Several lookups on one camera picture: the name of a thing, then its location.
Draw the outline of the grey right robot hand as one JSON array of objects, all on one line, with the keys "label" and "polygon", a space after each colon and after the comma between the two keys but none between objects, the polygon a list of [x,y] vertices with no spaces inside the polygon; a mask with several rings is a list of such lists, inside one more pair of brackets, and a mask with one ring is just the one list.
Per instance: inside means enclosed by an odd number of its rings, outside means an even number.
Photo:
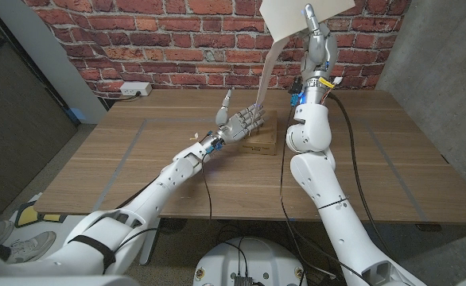
[{"label": "grey right robot hand", "polygon": [[323,21],[318,21],[310,3],[305,5],[304,15],[308,31],[304,37],[306,53],[301,61],[301,76],[304,81],[329,79],[338,56],[336,38]]}]

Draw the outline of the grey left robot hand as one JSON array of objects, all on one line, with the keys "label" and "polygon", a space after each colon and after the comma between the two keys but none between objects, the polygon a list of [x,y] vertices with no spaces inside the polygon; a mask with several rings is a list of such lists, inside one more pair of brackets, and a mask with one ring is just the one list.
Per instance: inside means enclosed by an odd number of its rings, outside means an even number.
[{"label": "grey left robot hand", "polygon": [[253,104],[242,109],[232,117],[228,117],[228,106],[230,103],[232,89],[230,89],[216,114],[216,125],[219,127],[217,135],[224,144],[240,141],[252,129],[259,127],[264,121],[265,111],[261,106]]}]

